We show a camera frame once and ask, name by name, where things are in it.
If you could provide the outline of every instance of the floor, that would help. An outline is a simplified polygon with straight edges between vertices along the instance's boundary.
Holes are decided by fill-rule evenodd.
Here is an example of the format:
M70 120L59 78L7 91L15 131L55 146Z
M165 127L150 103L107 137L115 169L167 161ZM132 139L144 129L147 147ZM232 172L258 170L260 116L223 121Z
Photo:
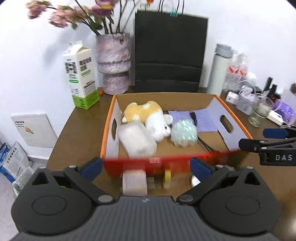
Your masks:
M36 170L46 163L46 160L33 160L32 168ZM8 241L18 233L10 214L14 200L11 182L0 173L0 241Z

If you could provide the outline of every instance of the gray bottle lid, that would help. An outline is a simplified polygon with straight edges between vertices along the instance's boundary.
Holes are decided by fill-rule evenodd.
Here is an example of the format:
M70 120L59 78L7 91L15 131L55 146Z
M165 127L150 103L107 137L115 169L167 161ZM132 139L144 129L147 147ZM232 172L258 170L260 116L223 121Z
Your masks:
M228 45L217 44L216 53L218 55L221 55L222 57L231 58L231 56L232 56L232 49Z

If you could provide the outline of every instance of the stuffed animal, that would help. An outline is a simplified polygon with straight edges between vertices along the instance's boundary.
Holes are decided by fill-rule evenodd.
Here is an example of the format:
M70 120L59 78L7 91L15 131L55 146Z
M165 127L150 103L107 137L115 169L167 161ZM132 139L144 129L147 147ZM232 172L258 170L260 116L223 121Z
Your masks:
M172 124L173 117L164 115L161 107L155 101L148 101L144 105L138 105L135 102L130 103L123 115L122 123L141 121L157 142L170 135L168 125Z

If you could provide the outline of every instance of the gray ribbed surface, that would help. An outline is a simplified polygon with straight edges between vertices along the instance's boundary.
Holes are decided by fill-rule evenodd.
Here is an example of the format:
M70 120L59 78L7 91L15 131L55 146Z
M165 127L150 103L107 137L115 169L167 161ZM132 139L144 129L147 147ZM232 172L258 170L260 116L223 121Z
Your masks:
M279 241L272 234L239 238L219 233L202 222L194 208L171 197L121 197L100 206L91 219L67 234L36 237L24 233L13 241Z

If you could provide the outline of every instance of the purple bag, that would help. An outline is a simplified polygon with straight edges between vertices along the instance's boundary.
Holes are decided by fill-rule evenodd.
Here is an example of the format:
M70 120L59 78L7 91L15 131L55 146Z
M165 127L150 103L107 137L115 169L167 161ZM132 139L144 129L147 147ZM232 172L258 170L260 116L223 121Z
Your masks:
M274 102L274 104L272 105L272 110L280 114L283 117L283 121L287 124L293 124L290 122L295 121L295 112L289 105L282 102L280 99L277 99L276 102Z

